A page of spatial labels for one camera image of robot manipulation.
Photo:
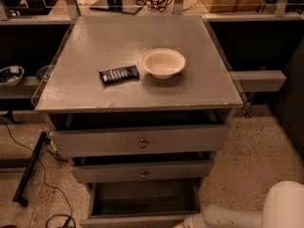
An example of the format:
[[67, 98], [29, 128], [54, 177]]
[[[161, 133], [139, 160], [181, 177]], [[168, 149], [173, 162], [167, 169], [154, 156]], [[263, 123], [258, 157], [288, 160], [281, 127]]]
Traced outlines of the white and yellow gripper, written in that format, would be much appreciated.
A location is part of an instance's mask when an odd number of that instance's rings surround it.
[[183, 221], [176, 224], [174, 228], [207, 228], [207, 224], [203, 214], [195, 214], [185, 218]]

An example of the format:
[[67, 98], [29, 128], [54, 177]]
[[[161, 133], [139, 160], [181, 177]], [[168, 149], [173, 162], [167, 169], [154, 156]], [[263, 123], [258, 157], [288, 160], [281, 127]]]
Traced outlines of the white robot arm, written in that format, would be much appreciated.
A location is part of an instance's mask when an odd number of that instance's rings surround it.
[[268, 192], [261, 212], [208, 205], [174, 228], [304, 228], [304, 185], [285, 180]]

